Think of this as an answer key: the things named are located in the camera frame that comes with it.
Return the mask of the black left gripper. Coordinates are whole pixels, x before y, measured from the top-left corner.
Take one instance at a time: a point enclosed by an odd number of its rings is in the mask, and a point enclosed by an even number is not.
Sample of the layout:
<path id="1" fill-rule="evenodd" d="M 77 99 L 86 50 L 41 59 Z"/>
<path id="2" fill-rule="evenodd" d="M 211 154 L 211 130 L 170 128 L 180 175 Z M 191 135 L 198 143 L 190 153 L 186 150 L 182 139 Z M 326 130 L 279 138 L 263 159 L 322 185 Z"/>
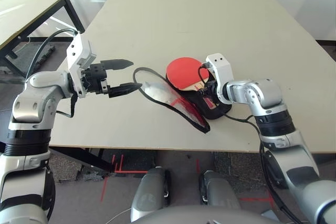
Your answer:
<path id="1" fill-rule="evenodd" d="M 109 98 L 127 95 L 140 89 L 142 84 L 129 82 L 110 88 L 106 80 L 106 70 L 121 70 L 132 65 L 132 61 L 125 59 L 102 60 L 100 63 L 91 64 L 81 72 L 81 82 L 85 91 L 89 93 L 108 94 Z"/>

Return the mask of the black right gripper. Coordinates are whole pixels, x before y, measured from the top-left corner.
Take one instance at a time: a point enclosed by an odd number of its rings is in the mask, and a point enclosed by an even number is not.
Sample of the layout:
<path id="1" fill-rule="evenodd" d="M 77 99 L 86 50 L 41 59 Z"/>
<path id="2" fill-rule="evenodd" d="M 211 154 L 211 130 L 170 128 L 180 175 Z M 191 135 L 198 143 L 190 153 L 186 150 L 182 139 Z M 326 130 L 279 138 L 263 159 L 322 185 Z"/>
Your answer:
<path id="1" fill-rule="evenodd" d="M 204 87 L 199 89 L 199 93 L 203 97 L 210 98 L 213 103 L 218 103 L 217 96 L 217 82 L 216 81 L 208 81 L 204 84 Z"/>

